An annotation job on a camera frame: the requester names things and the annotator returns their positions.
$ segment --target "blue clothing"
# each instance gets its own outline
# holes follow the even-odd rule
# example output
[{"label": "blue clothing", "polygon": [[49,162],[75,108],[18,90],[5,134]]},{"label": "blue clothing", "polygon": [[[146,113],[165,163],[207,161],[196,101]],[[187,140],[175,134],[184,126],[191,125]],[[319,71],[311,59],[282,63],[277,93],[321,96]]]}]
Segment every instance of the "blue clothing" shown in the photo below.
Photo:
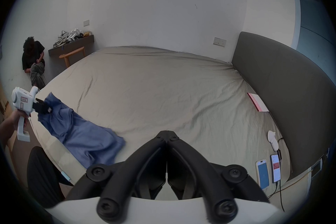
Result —
[{"label": "blue clothing", "polygon": [[114,163],[116,154],[125,141],[111,129],[84,120],[81,116],[49,93],[44,100],[51,108],[50,114],[38,114],[38,121],[55,136],[85,167],[92,164]]}]

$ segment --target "smartphone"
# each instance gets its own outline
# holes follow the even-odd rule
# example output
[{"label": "smartphone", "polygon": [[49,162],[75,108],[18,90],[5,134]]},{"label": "smartphone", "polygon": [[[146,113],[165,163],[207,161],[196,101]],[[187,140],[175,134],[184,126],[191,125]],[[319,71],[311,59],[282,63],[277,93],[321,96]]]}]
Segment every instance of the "smartphone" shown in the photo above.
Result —
[{"label": "smartphone", "polygon": [[272,164],[272,182],[278,182],[281,179],[280,162],[278,154],[271,155]]},{"label": "smartphone", "polygon": [[262,190],[266,189],[270,185],[270,180],[268,179],[268,168],[265,159],[259,160],[255,163],[257,167],[258,174],[258,184]]}]

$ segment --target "curly hair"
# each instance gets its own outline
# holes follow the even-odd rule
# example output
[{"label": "curly hair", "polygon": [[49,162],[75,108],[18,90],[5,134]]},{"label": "curly hair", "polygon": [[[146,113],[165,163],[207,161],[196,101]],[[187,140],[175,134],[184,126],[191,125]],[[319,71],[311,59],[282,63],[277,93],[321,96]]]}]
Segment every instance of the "curly hair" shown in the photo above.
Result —
[{"label": "curly hair", "polygon": [[34,43],[34,37],[28,37],[23,44],[23,51],[30,52],[32,47],[31,45]]}]

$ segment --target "gray upholstered headboard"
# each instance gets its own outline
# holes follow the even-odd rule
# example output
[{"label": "gray upholstered headboard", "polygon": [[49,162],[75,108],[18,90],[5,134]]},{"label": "gray upholstered headboard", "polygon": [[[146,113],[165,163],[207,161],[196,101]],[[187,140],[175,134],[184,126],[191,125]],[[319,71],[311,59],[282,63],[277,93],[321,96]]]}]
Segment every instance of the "gray upholstered headboard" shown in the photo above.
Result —
[{"label": "gray upholstered headboard", "polygon": [[336,87],[298,51],[241,32],[233,66],[269,109],[289,150],[290,178],[312,166],[336,138]]}]

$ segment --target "pink book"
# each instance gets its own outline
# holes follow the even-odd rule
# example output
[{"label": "pink book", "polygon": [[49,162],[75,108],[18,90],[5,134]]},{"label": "pink book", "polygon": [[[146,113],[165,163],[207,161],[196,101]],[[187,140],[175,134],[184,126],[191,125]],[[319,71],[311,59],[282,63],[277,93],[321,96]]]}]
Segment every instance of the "pink book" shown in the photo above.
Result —
[{"label": "pink book", "polygon": [[247,93],[247,94],[251,98],[258,112],[269,112],[266,105],[264,104],[264,102],[262,101],[262,99],[259,97],[258,94],[254,94],[254,93]]}]

